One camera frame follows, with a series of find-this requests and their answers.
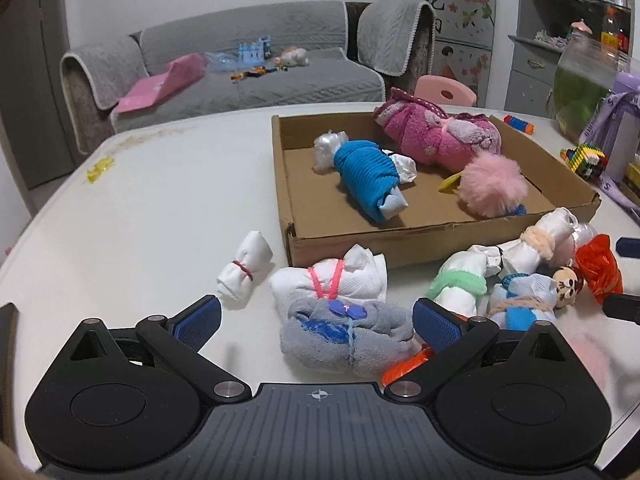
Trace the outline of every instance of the pink folder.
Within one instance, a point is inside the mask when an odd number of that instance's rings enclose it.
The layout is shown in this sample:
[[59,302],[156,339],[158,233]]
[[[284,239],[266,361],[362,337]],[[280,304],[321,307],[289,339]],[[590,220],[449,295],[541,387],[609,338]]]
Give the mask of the pink folder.
[[142,110],[155,105],[204,77],[206,62],[200,54],[187,54],[169,63],[164,74],[138,81],[116,106],[119,113]]

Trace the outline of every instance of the pink pompom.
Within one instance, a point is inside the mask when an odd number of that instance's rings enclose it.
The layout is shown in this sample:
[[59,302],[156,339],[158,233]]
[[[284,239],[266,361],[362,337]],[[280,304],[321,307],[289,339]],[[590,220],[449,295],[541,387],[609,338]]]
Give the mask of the pink pompom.
[[469,211],[494,218],[516,211],[528,190],[515,160],[480,152],[462,170],[457,193]]

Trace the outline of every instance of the green fabric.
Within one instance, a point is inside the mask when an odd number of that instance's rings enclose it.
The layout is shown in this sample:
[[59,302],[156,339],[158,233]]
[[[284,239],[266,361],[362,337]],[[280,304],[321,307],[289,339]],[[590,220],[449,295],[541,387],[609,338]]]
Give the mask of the green fabric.
[[427,298],[435,300],[436,296],[446,286],[456,286],[474,296],[486,294],[486,279],[481,276],[476,276],[466,270],[443,270],[431,282],[431,286],[427,291]]

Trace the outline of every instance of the gray towel bundle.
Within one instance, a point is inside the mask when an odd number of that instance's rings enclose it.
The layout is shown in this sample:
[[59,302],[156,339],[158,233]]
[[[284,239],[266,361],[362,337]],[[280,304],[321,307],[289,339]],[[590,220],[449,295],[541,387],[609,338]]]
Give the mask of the gray towel bundle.
[[337,314],[341,306],[338,300],[293,303],[280,329],[282,352],[295,356],[307,368],[336,373],[353,370],[365,378],[379,378],[412,356],[411,312],[369,301],[354,306],[354,314],[348,312],[349,307]]

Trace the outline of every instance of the metal screw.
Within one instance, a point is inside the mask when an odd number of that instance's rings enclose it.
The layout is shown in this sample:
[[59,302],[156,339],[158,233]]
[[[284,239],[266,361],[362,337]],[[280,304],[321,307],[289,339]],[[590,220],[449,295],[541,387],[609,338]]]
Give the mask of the metal screw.
[[397,381],[389,386],[389,390],[398,397],[415,397],[420,395],[422,388],[420,384],[413,381]]
[[238,381],[222,381],[213,387],[213,391],[216,395],[229,399],[241,395],[244,392],[244,385]]

